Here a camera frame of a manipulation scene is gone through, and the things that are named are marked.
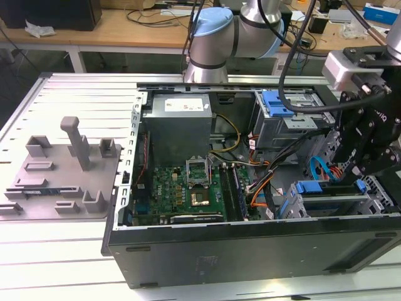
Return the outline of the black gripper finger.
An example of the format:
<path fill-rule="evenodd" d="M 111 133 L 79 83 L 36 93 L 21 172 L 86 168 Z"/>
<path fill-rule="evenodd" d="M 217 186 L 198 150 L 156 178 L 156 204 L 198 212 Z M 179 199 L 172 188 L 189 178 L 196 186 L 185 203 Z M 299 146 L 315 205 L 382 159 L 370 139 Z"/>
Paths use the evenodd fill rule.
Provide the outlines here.
<path fill-rule="evenodd" d="M 374 176 L 383 171 L 398 166 L 398 147 L 388 147 L 374 159 L 362 157 L 359 160 L 353 156 L 345 169 L 344 184 L 353 184 L 357 179 Z"/>
<path fill-rule="evenodd" d="M 372 162 L 373 154 L 369 141 L 373 127 L 369 126 L 365 108 L 353 108 L 337 113 L 335 130 L 336 151 L 331 161 L 343 165 L 343 174 L 338 182 L 342 186 L 352 185 L 364 175 L 367 165 Z"/>

